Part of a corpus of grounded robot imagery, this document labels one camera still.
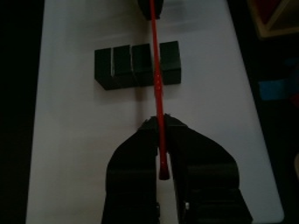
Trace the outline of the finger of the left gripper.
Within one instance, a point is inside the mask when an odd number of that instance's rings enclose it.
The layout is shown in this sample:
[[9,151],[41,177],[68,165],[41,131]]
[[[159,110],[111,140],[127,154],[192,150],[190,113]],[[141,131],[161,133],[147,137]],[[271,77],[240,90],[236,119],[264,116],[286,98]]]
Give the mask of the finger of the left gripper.
[[164,7],[164,0],[155,0],[155,18],[160,18]]
[[144,15],[144,18],[147,20],[149,20],[152,17],[151,17],[151,4],[149,4],[149,0],[136,0],[137,1],[137,6],[139,6],[139,9]]

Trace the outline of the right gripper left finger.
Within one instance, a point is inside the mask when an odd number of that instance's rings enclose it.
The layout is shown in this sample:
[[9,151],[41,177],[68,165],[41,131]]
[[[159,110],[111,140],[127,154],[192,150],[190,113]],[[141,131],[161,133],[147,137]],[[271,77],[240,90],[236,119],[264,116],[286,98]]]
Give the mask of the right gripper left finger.
[[157,121],[151,117],[108,161],[100,224],[159,224],[156,156]]

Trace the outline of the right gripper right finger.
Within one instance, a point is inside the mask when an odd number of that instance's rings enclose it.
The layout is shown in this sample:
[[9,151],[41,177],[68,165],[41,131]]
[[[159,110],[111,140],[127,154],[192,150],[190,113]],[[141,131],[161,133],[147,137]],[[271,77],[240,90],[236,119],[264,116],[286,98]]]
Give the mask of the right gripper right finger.
[[236,160],[179,119],[164,121],[179,224],[251,224]]

